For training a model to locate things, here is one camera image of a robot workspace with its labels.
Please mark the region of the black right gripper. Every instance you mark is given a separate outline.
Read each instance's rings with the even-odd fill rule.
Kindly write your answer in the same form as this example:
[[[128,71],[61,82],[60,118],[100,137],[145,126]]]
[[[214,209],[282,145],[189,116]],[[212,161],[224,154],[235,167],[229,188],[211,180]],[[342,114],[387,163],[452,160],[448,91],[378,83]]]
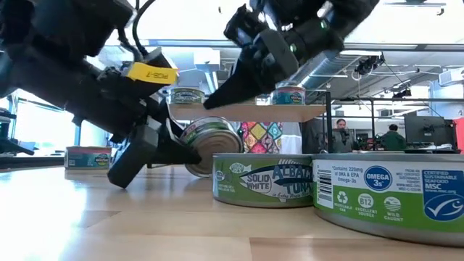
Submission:
[[[269,94],[325,51],[340,51],[344,39],[323,18],[312,18],[288,30],[264,28],[241,47],[233,72],[203,103],[205,109],[238,104]]]

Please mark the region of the green Wild Planet tuna can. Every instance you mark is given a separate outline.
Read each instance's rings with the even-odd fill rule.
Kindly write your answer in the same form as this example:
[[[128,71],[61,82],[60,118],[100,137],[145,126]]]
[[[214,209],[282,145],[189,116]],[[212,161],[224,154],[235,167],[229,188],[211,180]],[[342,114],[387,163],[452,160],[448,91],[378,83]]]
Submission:
[[[242,207],[311,207],[312,158],[308,154],[215,154],[212,194],[219,202]]]
[[[314,208],[354,231],[464,248],[464,155],[316,154]]]
[[[169,91],[170,104],[202,104],[205,93],[198,88],[177,87]]]

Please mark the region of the black computer monitor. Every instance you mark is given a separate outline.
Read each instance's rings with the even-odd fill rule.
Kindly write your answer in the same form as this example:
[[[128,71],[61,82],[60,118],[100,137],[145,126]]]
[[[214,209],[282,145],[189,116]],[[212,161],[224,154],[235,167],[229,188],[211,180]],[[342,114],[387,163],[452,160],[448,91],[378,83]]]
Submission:
[[[405,139],[409,144],[441,146],[455,143],[455,126],[452,120],[434,116],[407,116],[404,121]]]

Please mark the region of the Bumble Bee tuna can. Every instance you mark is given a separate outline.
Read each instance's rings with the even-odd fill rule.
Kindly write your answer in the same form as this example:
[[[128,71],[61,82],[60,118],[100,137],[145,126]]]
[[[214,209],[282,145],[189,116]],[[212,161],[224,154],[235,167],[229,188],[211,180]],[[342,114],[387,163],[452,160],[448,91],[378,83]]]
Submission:
[[[224,117],[203,117],[186,127],[181,140],[202,158],[197,164],[186,164],[186,169],[200,178],[212,174],[214,153],[243,153],[243,141],[236,129]]]

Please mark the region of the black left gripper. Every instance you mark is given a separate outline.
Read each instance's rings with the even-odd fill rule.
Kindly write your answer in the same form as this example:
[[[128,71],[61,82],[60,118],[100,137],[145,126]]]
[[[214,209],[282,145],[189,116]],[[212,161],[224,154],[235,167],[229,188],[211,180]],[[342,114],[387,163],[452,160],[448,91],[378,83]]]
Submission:
[[[179,138],[183,127],[169,104],[151,97],[160,83],[132,80],[115,72],[86,75],[72,88],[72,112],[112,134],[121,144],[107,177],[126,188],[144,165],[197,164],[198,152]]]

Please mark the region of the yellow label tag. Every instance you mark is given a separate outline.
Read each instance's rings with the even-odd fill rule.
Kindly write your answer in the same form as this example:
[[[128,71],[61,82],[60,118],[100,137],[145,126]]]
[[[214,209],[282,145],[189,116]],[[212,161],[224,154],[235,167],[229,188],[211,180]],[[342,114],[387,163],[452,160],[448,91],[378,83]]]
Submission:
[[[178,80],[178,69],[170,67],[155,67],[142,62],[134,62],[127,71],[127,76],[132,80],[171,85],[176,83]]]

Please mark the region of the black angled stand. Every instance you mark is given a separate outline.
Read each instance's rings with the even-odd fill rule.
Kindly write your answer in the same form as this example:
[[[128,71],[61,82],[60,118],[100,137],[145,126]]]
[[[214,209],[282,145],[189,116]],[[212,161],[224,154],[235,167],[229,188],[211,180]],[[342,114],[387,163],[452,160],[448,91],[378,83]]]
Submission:
[[[27,149],[19,144],[19,141],[9,138],[9,125],[12,120],[17,118],[16,115],[7,111],[5,108],[0,107],[0,154],[3,153],[25,153],[34,155],[32,149]]]

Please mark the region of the red panel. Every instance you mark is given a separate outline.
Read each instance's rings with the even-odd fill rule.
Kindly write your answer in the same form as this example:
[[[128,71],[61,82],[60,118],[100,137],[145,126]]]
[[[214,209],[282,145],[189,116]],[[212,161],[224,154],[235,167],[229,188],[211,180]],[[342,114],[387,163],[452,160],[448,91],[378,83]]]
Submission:
[[[464,154],[464,117],[453,120],[457,149]]]

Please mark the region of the white cloth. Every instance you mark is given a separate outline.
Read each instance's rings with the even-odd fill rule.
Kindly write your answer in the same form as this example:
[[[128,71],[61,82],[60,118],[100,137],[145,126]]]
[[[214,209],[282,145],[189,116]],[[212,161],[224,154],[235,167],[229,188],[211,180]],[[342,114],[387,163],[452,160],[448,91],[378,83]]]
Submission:
[[[282,154],[301,154],[302,153],[302,134],[299,123],[283,123],[283,135],[281,137]]]

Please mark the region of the blue Wild Planet can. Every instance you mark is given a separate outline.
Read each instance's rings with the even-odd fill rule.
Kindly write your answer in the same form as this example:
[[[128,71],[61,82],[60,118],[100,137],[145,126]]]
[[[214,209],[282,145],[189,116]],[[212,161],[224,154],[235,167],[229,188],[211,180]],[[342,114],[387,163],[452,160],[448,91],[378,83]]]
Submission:
[[[273,104],[305,105],[306,89],[300,86],[278,87],[271,94]]]
[[[112,149],[106,146],[69,146],[65,151],[64,166],[72,170],[108,169],[111,151]]]

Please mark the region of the colourful patterned cloth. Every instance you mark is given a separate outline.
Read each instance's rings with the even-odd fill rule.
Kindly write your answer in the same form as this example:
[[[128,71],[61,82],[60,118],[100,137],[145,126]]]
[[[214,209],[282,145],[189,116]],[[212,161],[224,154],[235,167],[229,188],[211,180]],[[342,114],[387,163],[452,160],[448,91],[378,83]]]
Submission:
[[[282,122],[241,122],[244,151],[252,154],[279,154],[283,135]]]

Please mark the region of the silver ventilation duct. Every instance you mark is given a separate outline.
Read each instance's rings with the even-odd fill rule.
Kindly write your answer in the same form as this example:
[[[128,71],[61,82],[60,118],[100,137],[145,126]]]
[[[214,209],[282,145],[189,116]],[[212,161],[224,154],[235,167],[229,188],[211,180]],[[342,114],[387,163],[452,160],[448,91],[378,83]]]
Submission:
[[[356,51],[325,51],[303,65],[297,73],[289,78],[307,90],[320,88],[329,80],[337,78],[350,65],[355,64],[363,55]]]

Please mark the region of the person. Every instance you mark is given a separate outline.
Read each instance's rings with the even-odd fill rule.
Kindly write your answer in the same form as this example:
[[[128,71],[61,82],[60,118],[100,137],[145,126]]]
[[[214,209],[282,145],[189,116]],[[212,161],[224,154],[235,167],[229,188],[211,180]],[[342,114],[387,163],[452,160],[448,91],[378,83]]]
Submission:
[[[398,125],[391,124],[389,130],[382,135],[381,145],[385,151],[403,151],[407,143],[403,136],[398,133]]]
[[[355,140],[347,128],[345,119],[336,121],[336,128],[333,129],[333,150],[336,153],[350,153],[354,150]]]

